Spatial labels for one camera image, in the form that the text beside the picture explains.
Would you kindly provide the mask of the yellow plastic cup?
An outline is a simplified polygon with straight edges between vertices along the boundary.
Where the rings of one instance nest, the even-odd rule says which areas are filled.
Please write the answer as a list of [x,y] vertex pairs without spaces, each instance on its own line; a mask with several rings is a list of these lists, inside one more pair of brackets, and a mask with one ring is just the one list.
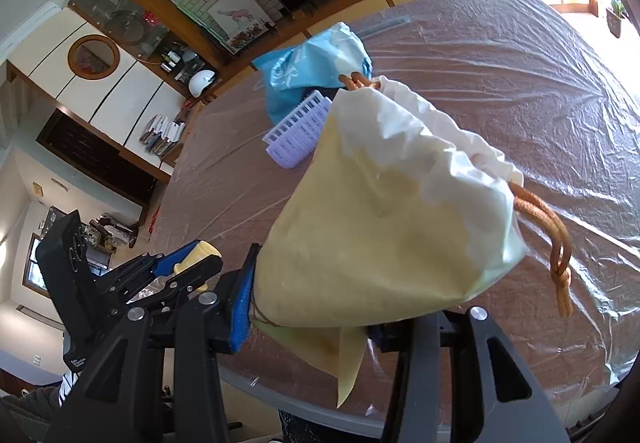
[[196,263],[200,263],[205,260],[209,255],[216,255],[216,257],[220,257],[221,253],[216,247],[207,243],[207,241],[199,241],[198,244],[196,244],[186,255],[186,258],[174,265],[172,273],[179,275],[180,273],[189,270],[190,267],[193,267]]

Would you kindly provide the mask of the yellow drawstring bag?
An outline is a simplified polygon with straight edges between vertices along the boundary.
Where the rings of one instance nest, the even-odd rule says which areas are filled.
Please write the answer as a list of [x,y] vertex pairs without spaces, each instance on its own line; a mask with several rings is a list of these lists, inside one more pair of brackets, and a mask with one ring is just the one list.
[[570,235],[520,170],[420,94],[386,77],[341,77],[311,163],[259,252],[252,314],[269,337],[355,385],[366,327],[469,301],[526,254],[516,218],[551,241],[561,315]]

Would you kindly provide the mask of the blue plastic bag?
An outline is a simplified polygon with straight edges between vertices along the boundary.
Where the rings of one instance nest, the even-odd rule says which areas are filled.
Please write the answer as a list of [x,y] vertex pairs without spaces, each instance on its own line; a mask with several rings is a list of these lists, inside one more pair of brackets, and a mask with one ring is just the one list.
[[273,125],[305,99],[313,88],[337,89],[341,75],[358,72],[371,77],[370,55],[344,22],[294,47],[273,50],[254,61],[262,73],[266,112]]

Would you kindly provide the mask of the stack of books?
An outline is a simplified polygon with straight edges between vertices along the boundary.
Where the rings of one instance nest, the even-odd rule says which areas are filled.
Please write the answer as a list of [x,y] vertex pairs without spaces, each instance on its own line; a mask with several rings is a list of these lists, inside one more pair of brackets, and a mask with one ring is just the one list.
[[144,127],[140,142],[147,153],[163,157],[180,140],[185,122],[175,122],[162,114],[154,115]]

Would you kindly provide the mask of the white dome lamp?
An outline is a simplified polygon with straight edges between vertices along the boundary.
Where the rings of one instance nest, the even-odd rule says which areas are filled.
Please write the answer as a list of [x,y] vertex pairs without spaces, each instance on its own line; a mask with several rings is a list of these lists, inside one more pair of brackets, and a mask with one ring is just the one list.
[[195,73],[189,80],[188,89],[191,96],[199,98],[203,93],[211,87],[217,78],[217,74],[213,70],[200,70]]

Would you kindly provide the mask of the framed animal picture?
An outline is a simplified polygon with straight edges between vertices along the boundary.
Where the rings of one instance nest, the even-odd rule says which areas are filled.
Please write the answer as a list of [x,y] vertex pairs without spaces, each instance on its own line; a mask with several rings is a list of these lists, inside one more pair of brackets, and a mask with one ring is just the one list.
[[273,20],[255,0],[218,0],[207,11],[227,38],[224,45],[238,53],[273,26]]

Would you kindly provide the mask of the small potted plant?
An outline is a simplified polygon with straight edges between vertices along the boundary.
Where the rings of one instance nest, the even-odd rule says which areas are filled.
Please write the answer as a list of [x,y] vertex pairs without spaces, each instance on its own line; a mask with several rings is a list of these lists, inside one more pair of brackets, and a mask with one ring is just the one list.
[[626,9],[620,0],[611,0],[611,5],[606,9],[606,22],[608,30],[615,38],[620,38],[622,33],[622,21],[626,16]]

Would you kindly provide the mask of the round wall picture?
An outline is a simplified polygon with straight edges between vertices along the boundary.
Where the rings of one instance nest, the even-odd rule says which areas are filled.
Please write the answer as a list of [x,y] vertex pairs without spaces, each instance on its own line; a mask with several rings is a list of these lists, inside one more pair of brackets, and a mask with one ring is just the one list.
[[119,66],[120,53],[111,38],[102,35],[87,35],[76,40],[68,50],[67,64],[78,77],[100,80]]

